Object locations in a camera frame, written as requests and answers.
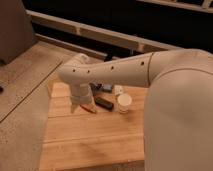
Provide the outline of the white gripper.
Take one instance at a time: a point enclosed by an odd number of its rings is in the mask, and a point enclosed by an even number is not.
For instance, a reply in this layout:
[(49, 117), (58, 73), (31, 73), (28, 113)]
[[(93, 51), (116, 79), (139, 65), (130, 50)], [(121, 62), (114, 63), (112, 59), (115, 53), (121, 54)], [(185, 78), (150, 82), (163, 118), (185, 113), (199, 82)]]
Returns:
[(92, 102), (92, 91), (88, 84), (71, 85), (70, 86), (70, 112), (74, 113), (79, 104), (86, 104), (87, 108), (95, 108)]

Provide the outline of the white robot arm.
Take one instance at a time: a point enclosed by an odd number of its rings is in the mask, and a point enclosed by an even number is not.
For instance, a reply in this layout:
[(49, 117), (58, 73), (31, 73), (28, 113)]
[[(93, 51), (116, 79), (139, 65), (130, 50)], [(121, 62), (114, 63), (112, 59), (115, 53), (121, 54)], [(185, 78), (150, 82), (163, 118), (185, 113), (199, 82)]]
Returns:
[(177, 49), (90, 64), (78, 54), (59, 69), (71, 100), (92, 82), (146, 87), (145, 171), (213, 171), (213, 54)]

